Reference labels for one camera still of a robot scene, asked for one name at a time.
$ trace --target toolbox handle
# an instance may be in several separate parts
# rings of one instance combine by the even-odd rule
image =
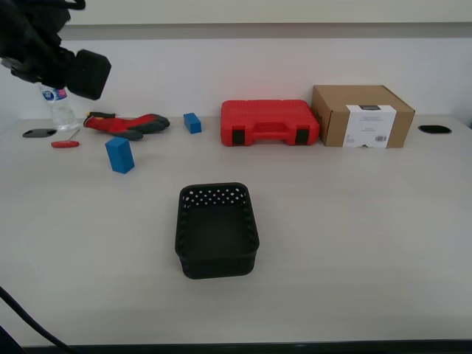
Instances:
[[[282,131],[277,131],[277,132],[259,132],[259,133],[254,133],[254,139],[258,140],[284,140],[288,138],[288,132],[282,132]]]
[[[289,137],[290,130],[285,123],[282,122],[257,122],[253,127],[254,139],[281,139],[285,140]]]

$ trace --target black cable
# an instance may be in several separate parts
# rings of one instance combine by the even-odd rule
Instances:
[[[84,10],[86,8],[86,0],[29,0],[29,5],[42,5],[47,7],[59,7],[61,9]]]
[[[51,333],[47,330],[42,328],[32,317],[25,311],[23,308],[18,304],[14,298],[11,297],[9,293],[7,293],[1,286],[0,286],[0,299],[3,299],[7,303],[8,306],[11,307],[12,310],[16,312],[18,316],[21,317],[23,321],[25,321],[33,330],[41,334],[45,339],[53,343],[58,348],[61,348],[64,352],[69,354],[80,354],[80,352],[76,349],[72,349],[66,343],[63,343],[56,337],[54,337]]]

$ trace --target cardboard box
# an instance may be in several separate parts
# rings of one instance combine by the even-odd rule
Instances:
[[[385,86],[316,85],[311,108],[326,146],[401,148],[414,117]]]

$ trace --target brown box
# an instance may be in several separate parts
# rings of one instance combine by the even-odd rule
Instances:
[[[387,142],[388,148],[401,148],[412,124],[414,109],[385,86],[313,87],[311,108],[321,125],[319,136],[326,146],[344,144],[350,110],[347,105],[390,105],[397,112]]]

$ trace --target red glove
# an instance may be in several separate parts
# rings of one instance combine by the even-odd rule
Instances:
[[[129,140],[142,139],[143,134],[163,131],[170,125],[169,120],[158,114],[146,114],[135,119],[116,118],[116,114],[90,112],[84,127],[105,131]]]

